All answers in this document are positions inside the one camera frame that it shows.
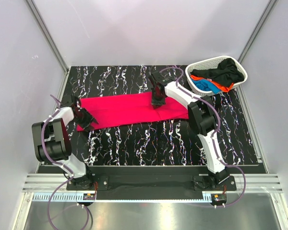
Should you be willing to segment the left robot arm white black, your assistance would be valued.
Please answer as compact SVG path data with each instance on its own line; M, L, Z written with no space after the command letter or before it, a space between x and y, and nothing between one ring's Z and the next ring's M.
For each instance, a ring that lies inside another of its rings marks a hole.
M39 162L48 162L59 166L68 184L77 189L97 189L98 183L89 167L72 154L72 146L66 126L76 122L84 131L93 129L91 123L96 119L84 108L57 108L43 122L32 124L32 135L36 158Z

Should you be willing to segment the pink red t shirt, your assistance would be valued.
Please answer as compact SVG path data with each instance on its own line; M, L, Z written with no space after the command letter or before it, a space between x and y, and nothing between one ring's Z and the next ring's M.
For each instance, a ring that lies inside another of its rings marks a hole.
M188 119L188 110L175 99L166 98L166 104L154 109L152 93L125 94L82 98L82 107L96 120L94 129L118 127L137 123L158 122L170 119Z

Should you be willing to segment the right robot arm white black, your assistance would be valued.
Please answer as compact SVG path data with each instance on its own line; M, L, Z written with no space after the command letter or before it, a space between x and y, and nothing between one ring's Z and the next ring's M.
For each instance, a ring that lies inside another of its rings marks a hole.
M223 160L217 140L220 118L209 97L199 95L185 89L174 81L152 83L152 106L159 108L166 104L167 97L172 98L188 110L188 122L199 137L207 160L208 176L197 187L201 189L219 190L229 178L226 163Z

